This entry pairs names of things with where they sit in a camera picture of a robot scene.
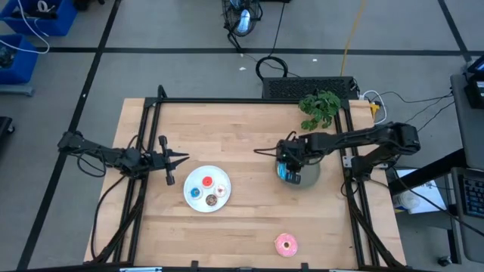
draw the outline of pink frosted donut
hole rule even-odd
[[[283,233],[275,240],[275,249],[282,257],[292,257],[297,252],[297,242],[294,236]]]

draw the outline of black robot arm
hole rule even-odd
[[[397,155],[411,155],[420,150],[417,129],[412,125],[390,122],[358,131],[340,134],[315,132],[280,140],[276,146],[276,160],[287,170],[286,181],[299,184],[297,174],[304,165],[318,163],[335,150],[377,144],[379,147],[366,156],[355,156],[351,164],[353,176],[369,179],[374,166]]]
[[[141,153],[134,147],[109,148],[100,144],[86,140],[80,132],[65,132],[62,139],[57,144],[60,152],[70,155],[82,156],[88,155],[99,159],[106,167],[118,169],[121,175],[128,178],[143,178],[148,172],[156,170],[166,170],[166,183],[173,185],[175,179],[172,170],[176,166],[188,159],[185,157],[178,161],[171,162],[172,156],[187,156],[186,153],[173,152],[166,148],[167,141],[165,136],[158,137],[162,153],[156,151],[147,151]]]

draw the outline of wooden tabletop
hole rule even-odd
[[[115,147],[125,147],[138,132],[143,103],[143,99],[125,100]],[[350,105],[355,129],[373,125],[368,102],[350,101]],[[310,268],[357,268],[349,211],[340,194],[339,151],[321,161],[319,181],[306,190],[294,190],[278,178],[274,157],[253,152],[274,147],[292,130],[307,133],[300,130],[305,118],[294,104],[163,104],[157,135],[167,136],[169,148],[190,153],[190,159],[174,172],[173,186],[166,185],[164,171],[150,173],[135,264],[186,267],[197,260],[201,267],[298,268],[307,262]],[[147,136],[151,116],[148,120]],[[334,125],[325,131],[336,132]],[[374,148],[359,147],[359,151],[364,155]],[[155,149],[161,152],[157,144]],[[202,165],[223,169],[232,185],[227,204],[209,214],[190,208],[182,192],[186,177]],[[372,178],[386,183],[381,170],[375,169]],[[102,192],[117,179],[118,171],[109,170]],[[97,253],[119,226],[126,185],[124,181],[112,190],[101,207]],[[366,188],[375,232],[405,263],[388,189],[373,183],[366,183]],[[299,249],[292,258],[275,251],[274,240],[280,233],[297,239]],[[369,264],[365,235],[362,242]],[[91,259],[89,250],[85,259]]]

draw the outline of green leaves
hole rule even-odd
[[[328,128],[340,107],[340,99],[330,91],[320,91],[316,95],[307,95],[299,101],[299,108],[305,114],[310,115],[312,119],[303,121],[301,128],[312,131],[318,127],[319,122],[323,122],[322,128]]]

